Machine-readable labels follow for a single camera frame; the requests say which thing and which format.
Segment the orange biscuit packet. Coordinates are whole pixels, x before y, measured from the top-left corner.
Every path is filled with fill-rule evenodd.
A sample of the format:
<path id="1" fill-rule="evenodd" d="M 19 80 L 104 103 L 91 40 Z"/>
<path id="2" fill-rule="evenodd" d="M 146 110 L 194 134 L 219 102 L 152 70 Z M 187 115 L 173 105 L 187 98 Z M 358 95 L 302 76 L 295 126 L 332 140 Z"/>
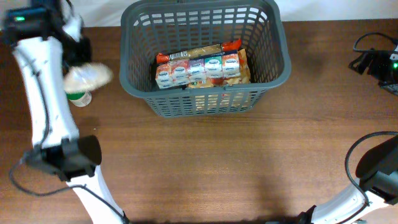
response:
<path id="1" fill-rule="evenodd" d="M 216 45 L 208 45 L 204 47 L 199 47 L 195 49 L 190 49 L 190 50 L 184 50 L 181 52 L 165 55 L 162 53 L 159 53 L 156 56 L 156 62 L 157 64 L 161 63 L 167 63 L 172 60 L 182 60 L 182 59 L 191 59 L 191 58 L 198 58 L 202 56 L 207 56 L 211 54 L 217 54 L 221 52 L 229 52 L 232 50 L 238 50 L 242 45 L 242 40 L 234 40 L 231 42 L 224 42 L 222 44 L 216 44 Z"/>

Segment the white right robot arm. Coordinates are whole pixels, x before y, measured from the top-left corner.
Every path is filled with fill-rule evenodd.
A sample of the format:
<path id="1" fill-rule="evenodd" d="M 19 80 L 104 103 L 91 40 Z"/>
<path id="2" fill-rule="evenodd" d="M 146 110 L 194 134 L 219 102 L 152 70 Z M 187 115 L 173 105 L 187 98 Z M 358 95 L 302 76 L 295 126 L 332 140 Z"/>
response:
<path id="1" fill-rule="evenodd" d="M 367 71 L 379 80 L 381 88 L 397 93 L 397 50 L 363 50 L 349 68 L 358 74 Z M 352 152 L 377 136 L 391 138 L 368 150 L 352 177 Z M 359 138 L 346 153 L 345 172 L 350 185 L 326 203 L 302 212 L 295 223 L 355 223 L 372 211 L 397 204 L 397 132 L 378 131 Z"/>

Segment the green lid beige jar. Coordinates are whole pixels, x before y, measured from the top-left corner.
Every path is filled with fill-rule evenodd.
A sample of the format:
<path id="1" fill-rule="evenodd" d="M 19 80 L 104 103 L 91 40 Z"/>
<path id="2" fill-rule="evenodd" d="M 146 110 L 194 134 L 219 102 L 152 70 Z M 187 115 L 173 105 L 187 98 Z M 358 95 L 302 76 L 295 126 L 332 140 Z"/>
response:
<path id="1" fill-rule="evenodd" d="M 92 95 L 90 92 L 67 93 L 67 99 L 77 107 L 85 107 L 91 103 Z"/>

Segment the yellow coffee sachet bag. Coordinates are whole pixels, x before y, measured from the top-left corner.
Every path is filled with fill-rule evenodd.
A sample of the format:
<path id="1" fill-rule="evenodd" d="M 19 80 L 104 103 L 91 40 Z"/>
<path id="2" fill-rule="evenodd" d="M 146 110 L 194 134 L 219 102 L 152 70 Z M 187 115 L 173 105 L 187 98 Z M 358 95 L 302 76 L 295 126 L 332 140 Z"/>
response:
<path id="1" fill-rule="evenodd" d="M 248 84 L 251 82 L 251 73 L 248 66 L 246 50 L 238 51 L 239 57 L 239 76 L 231 78 L 207 78 L 206 81 L 193 82 L 187 85 L 187 88 L 211 88 L 219 86 L 231 86 L 237 84 Z"/>

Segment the beige paper bag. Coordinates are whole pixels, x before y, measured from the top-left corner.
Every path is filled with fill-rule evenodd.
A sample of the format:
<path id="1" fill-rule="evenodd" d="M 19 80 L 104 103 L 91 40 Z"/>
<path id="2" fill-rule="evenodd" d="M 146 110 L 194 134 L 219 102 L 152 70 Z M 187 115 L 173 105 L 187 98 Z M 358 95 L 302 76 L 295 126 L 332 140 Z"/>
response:
<path id="1" fill-rule="evenodd" d="M 84 93 L 96 90 L 113 79 L 113 71 L 102 63 L 86 63 L 72 67 L 63 79 L 66 93 Z"/>

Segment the blue toothpaste box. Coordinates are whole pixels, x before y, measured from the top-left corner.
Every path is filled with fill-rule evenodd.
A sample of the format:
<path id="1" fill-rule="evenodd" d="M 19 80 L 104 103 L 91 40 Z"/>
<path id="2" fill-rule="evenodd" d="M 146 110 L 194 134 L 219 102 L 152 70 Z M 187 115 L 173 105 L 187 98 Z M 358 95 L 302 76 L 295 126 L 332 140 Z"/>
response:
<path id="1" fill-rule="evenodd" d="M 155 70 L 155 81 L 160 89 L 208 88 L 241 77 L 243 65 L 244 59 L 237 51 L 195 59 L 161 59 Z"/>

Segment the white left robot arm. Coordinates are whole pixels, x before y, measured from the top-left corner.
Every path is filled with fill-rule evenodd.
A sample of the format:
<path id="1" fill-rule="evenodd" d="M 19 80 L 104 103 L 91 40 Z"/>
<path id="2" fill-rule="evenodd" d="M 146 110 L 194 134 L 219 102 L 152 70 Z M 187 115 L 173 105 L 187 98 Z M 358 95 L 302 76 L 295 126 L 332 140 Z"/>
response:
<path id="1" fill-rule="evenodd" d="M 20 159 L 73 190 L 93 223 L 127 223 L 101 172 L 101 147 L 82 137 L 67 96 L 108 83 L 111 70 L 91 61 L 83 19 L 70 1 L 31 1 L 6 11 L 2 36 L 22 73 L 32 120 L 32 149 Z"/>

